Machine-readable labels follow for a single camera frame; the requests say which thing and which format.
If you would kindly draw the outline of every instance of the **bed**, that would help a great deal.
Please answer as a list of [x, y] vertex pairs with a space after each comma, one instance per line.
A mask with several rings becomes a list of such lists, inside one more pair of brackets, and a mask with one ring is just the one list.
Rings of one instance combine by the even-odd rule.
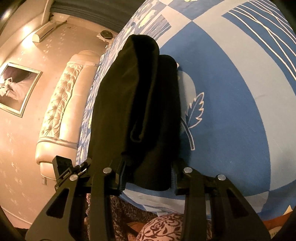
[[[226, 175], [262, 220], [296, 205], [296, 36], [269, 0], [147, 0], [101, 57], [81, 127], [87, 158], [100, 82], [131, 34], [179, 64], [181, 152], [203, 175]], [[158, 215], [184, 196], [128, 183], [121, 198]], [[207, 201], [207, 214], [210, 215]]]

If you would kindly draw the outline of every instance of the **silver screw head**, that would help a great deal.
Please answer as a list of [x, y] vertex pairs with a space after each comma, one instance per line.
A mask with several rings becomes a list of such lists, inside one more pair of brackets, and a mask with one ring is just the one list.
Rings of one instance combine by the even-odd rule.
[[218, 175], [218, 179], [219, 179], [220, 181], [225, 181], [225, 180], [226, 180], [226, 177], [225, 177], [223, 174], [219, 174], [219, 175]]
[[191, 167], [185, 167], [184, 168], [184, 172], [185, 173], [191, 173], [192, 172], [192, 168]]
[[110, 168], [110, 167], [106, 167], [106, 168], [104, 168], [104, 170], [103, 170], [103, 173], [106, 173], [106, 174], [108, 174], [108, 173], [110, 173], [110, 172], [112, 172], [112, 168]]
[[70, 176], [71, 181], [76, 181], [78, 179], [78, 176], [76, 174], [73, 174]]

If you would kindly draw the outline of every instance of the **light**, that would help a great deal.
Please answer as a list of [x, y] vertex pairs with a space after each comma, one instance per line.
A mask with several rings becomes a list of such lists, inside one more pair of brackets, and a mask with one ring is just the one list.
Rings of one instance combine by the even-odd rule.
[[5, 84], [5, 81], [4, 81], [4, 78], [3, 78], [3, 75], [0, 76], [0, 84]]
[[27, 34], [29, 34], [29, 33], [31, 33], [31, 28], [29, 28], [28, 26], [25, 26], [24, 28], [23, 28], [23, 31], [24, 31], [24, 33], [25, 33], [25, 35], [27, 35]]
[[9, 16], [10, 16], [10, 13], [11, 13], [11, 11], [10, 11], [10, 10], [7, 10], [7, 11], [3, 14], [3, 20], [4, 20], [4, 19], [8, 19]]
[[4, 71], [4, 69], [6, 68], [6, 66], [7, 66], [7, 63], [3, 63], [3, 65], [1, 65], [1, 67], [0, 67], [0, 74]]
[[32, 42], [32, 37], [34, 35], [34, 32], [31, 33], [30, 35], [28, 35], [23, 41], [22, 41], [22, 46], [25, 48], [25, 49], [29, 49], [31, 48], [34, 43]]

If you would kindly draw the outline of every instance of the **black fabric pouch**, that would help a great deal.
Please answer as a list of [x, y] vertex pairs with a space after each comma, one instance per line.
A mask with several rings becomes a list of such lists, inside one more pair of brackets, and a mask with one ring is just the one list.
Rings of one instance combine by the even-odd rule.
[[128, 182], [167, 190], [171, 161], [179, 154], [180, 116], [175, 60], [160, 55], [153, 38], [131, 35], [100, 84], [88, 157], [108, 167], [128, 156]]

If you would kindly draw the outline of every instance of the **framed picture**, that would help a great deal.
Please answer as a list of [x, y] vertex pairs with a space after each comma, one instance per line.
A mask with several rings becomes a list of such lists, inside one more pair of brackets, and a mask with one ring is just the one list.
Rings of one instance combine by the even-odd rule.
[[0, 76], [0, 109], [23, 116], [41, 71], [8, 63]]

